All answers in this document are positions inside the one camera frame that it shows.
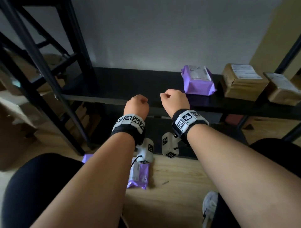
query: wrist strap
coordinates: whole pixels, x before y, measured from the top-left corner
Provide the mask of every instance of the wrist strap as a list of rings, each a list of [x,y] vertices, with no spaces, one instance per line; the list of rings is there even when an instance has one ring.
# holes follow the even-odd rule
[[[120,117],[115,123],[111,136],[118,132],[126,132],[130,134],[134,140],[135,144],[138,145],[143,142],[145,135],[145,122],[143,119],[135,114],[128,114]]]
[[[173,130],[188,146],[187,133],[196,124],[209,125],[209,122],[196,111],[188,109],[180,109],[172,117]]]

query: wooden floor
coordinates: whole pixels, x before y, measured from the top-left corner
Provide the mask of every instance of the wooden floor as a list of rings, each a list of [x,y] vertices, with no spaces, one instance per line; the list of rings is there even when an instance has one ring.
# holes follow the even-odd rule
[[[244,134],[249,143],[266,137],[281,138],[298,123],[255,118],[252,122],[254,130],[244,130]],[[295,143],[301,146],[301,139]],[[0,203],[12,174],[25,162],[43,153],[59,153],[76,160],[82,159],[69,148],[45,147],[35,142],[7,172],[0,173]],[[202,201],[212,190],[217,189],[198,161],[155,155],[150,167],[149,188],[127,190],[124,217],[130,227],[201,227]]]

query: leg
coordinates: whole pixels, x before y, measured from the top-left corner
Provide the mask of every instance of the leg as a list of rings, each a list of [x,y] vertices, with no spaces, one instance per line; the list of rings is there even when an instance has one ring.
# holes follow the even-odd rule
[[[250,147],[301,177],[298,161],[294,159],[296,154],[301,153],[299,146],[282,139],[266,138],[258,140],[251,144]],[[218,202],[211,227],[240,227],[220,194],[218,194]]]
[[[30,227],[83,165],[54,153],[42,154],[24,164],[5,190],[3,227]]]

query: black cable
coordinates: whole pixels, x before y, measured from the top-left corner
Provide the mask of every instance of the black cable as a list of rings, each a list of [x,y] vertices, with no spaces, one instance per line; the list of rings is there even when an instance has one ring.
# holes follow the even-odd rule
[[[138,159],[138,158],[141,158],[142,157],[142,155],[139,155],[134,161],[133,161],[133,163],[131,164],[131,167],[133,166],[133,164],[135,163],[135,161]]]

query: shoe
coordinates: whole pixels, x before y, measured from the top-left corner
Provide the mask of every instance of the shoe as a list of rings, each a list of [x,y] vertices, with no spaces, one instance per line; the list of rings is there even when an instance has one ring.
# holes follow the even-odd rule
[[[203,228],[207,228],[207,224],[209,221],[213,220],[213,216],[215,213],[216,205],[217,205],[217,192],[208,192],[203,201]]]

